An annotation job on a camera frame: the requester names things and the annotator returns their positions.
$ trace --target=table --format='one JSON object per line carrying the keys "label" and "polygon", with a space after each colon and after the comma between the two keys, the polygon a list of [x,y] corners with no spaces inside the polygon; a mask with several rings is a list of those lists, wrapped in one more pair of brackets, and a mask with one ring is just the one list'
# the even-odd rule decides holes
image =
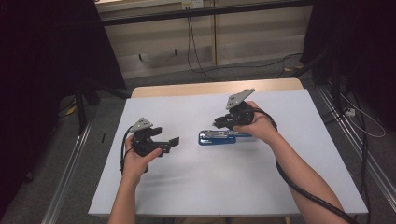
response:
{"label": "table", "polygon": [[201,147],[198,132],[223,116],[230,93],[255,88],[254,100],[272,115],[279,131],[329,183],[349,214],[367,209],[298,79],[269,79],[141,87],[134,90],[120,120],[113,147],[89,214],[108,216],[120,182],[120,142],[142,114],[163,127],[159,141],[180,136],[169,155],[153,161],[136,190],[136,213],[152,217],[273,217],[299,211],[263,142]]}

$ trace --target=blue and silver object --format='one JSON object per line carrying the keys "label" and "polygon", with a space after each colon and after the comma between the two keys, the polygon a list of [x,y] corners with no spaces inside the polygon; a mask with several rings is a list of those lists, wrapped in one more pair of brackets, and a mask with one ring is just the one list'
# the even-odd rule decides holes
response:
{"label": "blue and silver object", "polygon": [[233,144],[237,137],[251,137],[251,135],[235,131],[204,130],[199,132],[198,144],[201,146]]}

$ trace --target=person's right hand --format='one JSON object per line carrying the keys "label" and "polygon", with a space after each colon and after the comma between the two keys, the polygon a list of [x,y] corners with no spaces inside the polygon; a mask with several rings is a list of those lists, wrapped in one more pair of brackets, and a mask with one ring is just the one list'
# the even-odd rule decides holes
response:
{"label": "person's right hand", "polygon": [[[254,108],[259,108],[253,101],[247,101],[247,103]],[[235,125],[233,130],[239,133],[249,133],[269,145],[280,136],[268,117],[258,112],[254,113],[254,119],[251,124]]]}

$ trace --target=gray carpet floor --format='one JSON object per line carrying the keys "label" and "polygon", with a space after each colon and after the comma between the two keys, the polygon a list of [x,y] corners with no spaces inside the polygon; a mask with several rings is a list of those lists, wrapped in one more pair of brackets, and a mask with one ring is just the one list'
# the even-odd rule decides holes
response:
{"label": "gray carpet floor", "polygon": [[[291,57],[284,62],[285,67],[300,65],[299,56]],[[140,77],[127,79],[127,90],[125,93],[131,94],[134,88],[140,86],[170,85],[182,83],[200,83],[212,81],[231,81],[248,79],[276,78],[281,74],[283,64],[277,63],[271,66],[264,66],[268,63],[276,62],[270,60],[265,62],[252,62],[234,64],[233,67],[216,69],[203,73],[192,71],[181,71],[172,74],[158,75],[154,77]],[[312,83],[310,74],[301,77],[301,81],[308,89],[320,115],[327,114],[330,109],[325,104],[319,94],[320,88]],[[81,151],[78,166],[72,176],[72,181],[66,192],[62,209],[54,223],[106,223],[105,218],[92,217],[88,215],[93,194],[100,179],[106,157],[110,150],[114,134],[117,130],[121,113],[125,104],[124,100],[116,98],[106,92],[99,91],[101,103],[96,106],[86,105],[89,119],[92,119],[92,127],[85,147]],[[66,98],[61,105],[70,101]],[[360,99],[363,111],[371,116],[375,116],[375,111],[370,108],[363,99]],[[371,133],[380,133],[376,125],[367,124],[367,130]],[[357,187],[361,180],[361,159],[359,158],[350,141],[342,131],[337,121],[326,125],[346,167],[350,171]],[[396,180],[396,170],[394,162],[396,158],[396,133],[388,130],[387,135],[382,138],[369,138],[369,149],[373,157],[377,160],[389,179]],[[72,149],[78,139],[78,116],[76,113],[59,119],[58,127],[52,139],[43,153],[41,160],[33,170],[33,180],[24,183],[18,195],[9,206],[1,224],[6,223],[41,223],[49,207],[50,200],[62,178],[64,168],[72,154]],[[372,179],[367,175],[367,186],[371,203],[371,223],[395,223],[396,213],[389,205],[384,194]],[[359,216],[359,223],[366,223],[367,216]],[[141,217],[138,223],[172,223],[172,218],[147,218]],[[291,223],[304,223],[300,217],[292,217]]]}

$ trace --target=black fabric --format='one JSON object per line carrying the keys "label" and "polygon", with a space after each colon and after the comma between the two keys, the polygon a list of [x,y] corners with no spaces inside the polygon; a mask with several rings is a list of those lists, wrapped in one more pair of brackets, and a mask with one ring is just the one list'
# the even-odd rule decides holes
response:
{"label": "black fabric", "polygon": [[125,85],[103,27],[54,28],[99,21],[92,0],[0,0],[0,9],[1,217],[34,169],[56,127],[59,103],[75,93],[77,80]]}
{"label": "black fabric", "polygon": [[341,75],[349,77],[349,87],[396,130],[396,17],[392,9],[390,1],[316,1],[301,62],[307,64],[325,52],[325,59],[313,69],[316,84],[326,82],[334,60],[339,62]]}

